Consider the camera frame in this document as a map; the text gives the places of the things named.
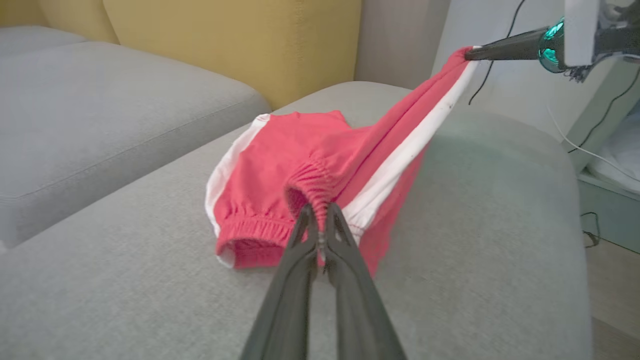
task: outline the couch cushion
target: couch cushion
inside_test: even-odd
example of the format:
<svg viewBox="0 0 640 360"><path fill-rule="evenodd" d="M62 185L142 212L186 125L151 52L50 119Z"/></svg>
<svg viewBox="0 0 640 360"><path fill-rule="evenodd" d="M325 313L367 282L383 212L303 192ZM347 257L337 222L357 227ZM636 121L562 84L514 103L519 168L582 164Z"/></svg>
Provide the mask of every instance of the couch cushion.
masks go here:
<svg viewBox="0 0 640 360"><path fill-rule="evenodd" d="M278 111L372 124L408 90L346 83ZM229 270L204 213L238 129L0 256L0 358L235 359L273 269ZM549 135L454 113L434 137L375 279L410 359L591 356L577 186ZM314 283L310 358L335 359Z"/></svg>
<svg viewBox="0 0 640 360"><path fill-rule="evenodd" d="M8 247L269 108L238 81L103 42L0 57Z"/></svg>
<svg viewBox="0 0 640 360"><path fill-rule="evenodd" d="M30 53L31 51L85 41L87 39L80 35L42 26L0 28L0 56Z"/></svg>

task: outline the yellow couch backrest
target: yellow couch backrest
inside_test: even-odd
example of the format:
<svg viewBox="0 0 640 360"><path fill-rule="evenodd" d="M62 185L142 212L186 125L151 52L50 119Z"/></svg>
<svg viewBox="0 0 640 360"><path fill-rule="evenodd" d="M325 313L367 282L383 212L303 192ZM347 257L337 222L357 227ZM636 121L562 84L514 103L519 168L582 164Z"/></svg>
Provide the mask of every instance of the yellow couch backrest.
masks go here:
<svg viewBox="0 0 640 360"><path fill-rule="evenodd" d="M353 80L361 0L40 0L52 27L242 81L274 108Z"/></svg>
<svg viewBox="0 0 640 360"><path fill-rule="evenodd" d="M102 0L39 0L52 28L93 41L118 43Z"/></svg>

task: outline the white fabric trim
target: white fabric trim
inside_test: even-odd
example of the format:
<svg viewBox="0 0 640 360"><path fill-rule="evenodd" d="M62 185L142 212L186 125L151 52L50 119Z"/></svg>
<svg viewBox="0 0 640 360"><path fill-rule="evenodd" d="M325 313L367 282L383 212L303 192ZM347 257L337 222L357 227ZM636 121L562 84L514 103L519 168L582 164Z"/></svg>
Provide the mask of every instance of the white fabric trim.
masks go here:
<svg viewBox="0 0 640 360"><path fill-rule="evenodd" d="M476 67L477 61L467 63L467 67L451 89L385 159L358 195L342 209L350 227L355 225L367 229L371 225L378 209L394 189L403 171L429 143L436 130L451 112L451 108L469 84ZM360 244L360 236L356 238L356 242Z"/></svg>
<svg viewBox="0 0 640 360"><path fill-rule="evenodd" d="M240 153L243 152L247 146L253 141L256 135L262 130L262 128L267 124L267 121L271 118L270 114L262 114L258 115L251 126L244 132L238 139L234 141L231 145L231 148L227 151L227 153L222 157L222 160L216 165L216 168L213 169L211 173L211 177L209 177L209 181L207 182L207 195L205 196L205 204L204 209L213 225L213 229L216 233L216 237L220 235L220 225L216 221L216 215L213 213L213 207L222 195L222 191L225 189L227 185L227 181L231 177L231 173L236 167L236 163L238 162L238 157ZM218 260L223 263L225 266L230 268L234 267L234 263L236 262L235 254L230 251L224 251L221 256L218 256Z"/></svg>

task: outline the wall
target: wall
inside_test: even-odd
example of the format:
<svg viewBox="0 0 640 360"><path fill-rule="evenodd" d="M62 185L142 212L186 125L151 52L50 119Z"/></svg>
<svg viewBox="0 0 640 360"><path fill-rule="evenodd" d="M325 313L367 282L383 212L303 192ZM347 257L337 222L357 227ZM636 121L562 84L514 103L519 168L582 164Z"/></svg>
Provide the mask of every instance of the wall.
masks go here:
<svg viewBox="0 0 640 360"><path fill-rule="evenodd" d="M433 73L442 67L456 49L483 45L505 37L519 2L451 0ZM512 35L555 24L563 13L564 1L525 0ZM583 84L569 82L562 74L551 74L537 61L496 62L472 106L530 124L560 140L561 136L548 115L547 101L566 134L589 104L614 62L607 60L596 66ZM459 106L467 105L471 95L480 86L488 66L488 61L483 61L479 66Z"/></svg>
<svg viewBox="0 0 640 360"><path fill-rule="evenodd" d="M431 76L450 0L363 0L356 80L415 88Z"/></svg>

